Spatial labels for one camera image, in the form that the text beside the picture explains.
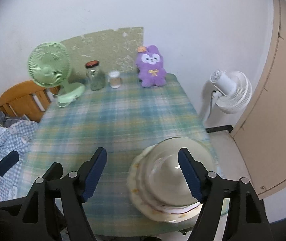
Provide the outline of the wooden chair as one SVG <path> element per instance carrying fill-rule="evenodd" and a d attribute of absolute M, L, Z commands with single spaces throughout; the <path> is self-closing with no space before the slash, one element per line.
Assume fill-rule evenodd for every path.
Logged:
<path fill-rule="evenodd" d="M 2 93 L 0 111 L 10 117 L 26 115 L 32 121 L 40 122 L 51 102 L 47 89 L 29 80 Z"/>

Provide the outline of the green desk fan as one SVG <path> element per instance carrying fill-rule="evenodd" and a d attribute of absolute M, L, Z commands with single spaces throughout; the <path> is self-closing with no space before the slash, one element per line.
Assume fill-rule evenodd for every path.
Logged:
<path fill-rule="evenodd" d="M 68 81 L 72 67 L 67 48 L 60 42 L 45 42 L 33 49 L 28 58 L 28 72 L 32 80 L 44 88 L 60 87 L 57 106 L 66 107 L 84 92 L 85 85 Z"/>

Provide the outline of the green plaid tablecloth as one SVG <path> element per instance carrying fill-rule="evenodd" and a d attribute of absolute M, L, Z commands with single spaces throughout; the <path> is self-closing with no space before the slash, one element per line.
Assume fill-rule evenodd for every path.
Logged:
<path fill-rule="evenodd" d="M 52 103 L 31 139 L 27 152 L 0 182 L 0 199 L 27 195 L 35 179 L 54 163 L 64 173 L 77 170 L 99 147 L 108 159 L 93 197 L 84 205 L 97 235 L 134 237 L 174 232 L 193 227 L 195 218 L 177 224 L 156 222 L 131 202 L 127 175 L 133 159 L 165 139 L 188 137 L 215 150 L 196 110 L 176 76 L 168 74 L 164 87 L 143 88 L 135 74 L 122 76 L 120 88 L 87 90 L 70 105 Z"/>

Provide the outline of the cotton swab container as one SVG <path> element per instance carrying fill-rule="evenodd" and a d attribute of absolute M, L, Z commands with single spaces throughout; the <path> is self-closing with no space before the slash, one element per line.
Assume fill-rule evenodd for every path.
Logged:
<path fill-rule="evenodd" d="M 110 87 L 113 89 L 117 89 L 121 86 L 121 74 L 119 71 L 111 71 L 108 73 L 108 81 L 110 83 Z"/>

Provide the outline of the green cartoon wall mat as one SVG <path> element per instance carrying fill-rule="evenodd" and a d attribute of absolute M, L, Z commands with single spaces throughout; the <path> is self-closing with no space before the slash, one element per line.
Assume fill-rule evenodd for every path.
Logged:
<path fill-rule="evenodd" d="M 128 27 L 83 34 L 62 41 L 72 66 L 69 80 L 86 78 L 85 64 L 93 60 L 99 61 L 99 68 L 105 73 L 113 70 L 135 71 L 137 48 L 143 45 L 143 35 L 143 27 Z"/>

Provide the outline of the glass jar with black lid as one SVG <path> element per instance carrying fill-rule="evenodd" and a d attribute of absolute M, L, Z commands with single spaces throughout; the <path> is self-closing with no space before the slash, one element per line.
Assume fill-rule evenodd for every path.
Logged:
<path fill-rule="evenodd" d="M 98 60 L 92 60 L 85 64 L 86 75 L 89 79 L 89 86 L 92 91 L 101 90 L 105 87 L 105 73 L 100 68 Z"/>

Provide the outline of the large white patterned bowl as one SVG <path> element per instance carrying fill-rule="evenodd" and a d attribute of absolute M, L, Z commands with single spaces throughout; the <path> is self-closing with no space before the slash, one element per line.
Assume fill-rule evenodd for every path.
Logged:
<path fill-rule="evenodd" d="M 145 184 L 154 197 L 170 206 L 189 206 L 197 202 L 178 163 L 178 152 L 184 147 L 207 170 L 216 169 L 210 151 L 198 141 L 176 137 L 157 144 L 145 158 Z"/>

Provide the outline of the white standing fan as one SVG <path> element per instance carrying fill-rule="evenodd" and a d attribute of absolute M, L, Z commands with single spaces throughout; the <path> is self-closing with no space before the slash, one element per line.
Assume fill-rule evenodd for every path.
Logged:
<path fill-rule="evenodd" d="M 212 109 L 217 106 L 225 114 L 235 114 L 245 109 L 252 98 L 252 84 L 240 71 L 225 72 L 217 69 L 210 75 L 209 82 L 215 88 L 210 95 L 210 102 L 202 121 L 210 117 Z"/>

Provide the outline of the cream scalloped bottom plate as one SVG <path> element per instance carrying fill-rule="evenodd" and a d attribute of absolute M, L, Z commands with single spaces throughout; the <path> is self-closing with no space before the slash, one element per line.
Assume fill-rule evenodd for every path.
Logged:
<path fill-rule="evenodd" d="M 141 154 L 136 156 L 130 166 L 127 177 L 127 187 L 129 190 L 129 196 L 132 204 L 147 218 L 158 221 L 165 222 L 168 224 L 177 224 L 188 219 L 197 216 L 202 208 L 200 203 L 196 203 L 196 207 L 188 210 L 185 213 L 170 213 L 167 212 L 166 207 L 161 207 L 160 209 L 153 208 L 147 201 L 141 197 L 141 191 L 138 189 L 138 184 L 136 183 L 136 175 L 140 161 L 145 158 L 145 156 L 155 147 L 155 145 L 145 148 Z"/>

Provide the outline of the beige wooden door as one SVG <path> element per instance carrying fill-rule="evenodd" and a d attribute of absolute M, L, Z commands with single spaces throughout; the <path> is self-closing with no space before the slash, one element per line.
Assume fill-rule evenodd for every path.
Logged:
<path fill-rule="evenodd" d="M 273 35 L 253 109 L 234 133 L 253 187 L 263 199 L 286 187 L 286 0 L 274 1 Z"/>

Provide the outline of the purple plush bunny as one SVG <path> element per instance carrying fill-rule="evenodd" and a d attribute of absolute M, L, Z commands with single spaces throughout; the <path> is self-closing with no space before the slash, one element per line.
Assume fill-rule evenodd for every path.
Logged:
<path fill-rule="evenodd" d="M 166 84 L 167 72 L 164 59 L 157 46 L 140 46 L 137 49 L 135 64 L 138 68 L 138 79 L 143 88 L 163 87 Z"/>

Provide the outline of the blue checkered bedding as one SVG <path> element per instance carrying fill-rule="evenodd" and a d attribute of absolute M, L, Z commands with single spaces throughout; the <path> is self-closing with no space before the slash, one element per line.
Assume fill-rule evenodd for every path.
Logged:
<path fill-rule="evenodd" d="M 18 162 L 0 178 L 0 201 L 12 200 L 17 197 L 19 177 L 25 154 L 31 140 L 38 129 L 38 123 L 25 119 L 8 119 L 10 125 L 0 125 L 0 161 L 11 151 L 19 154 Z"/>

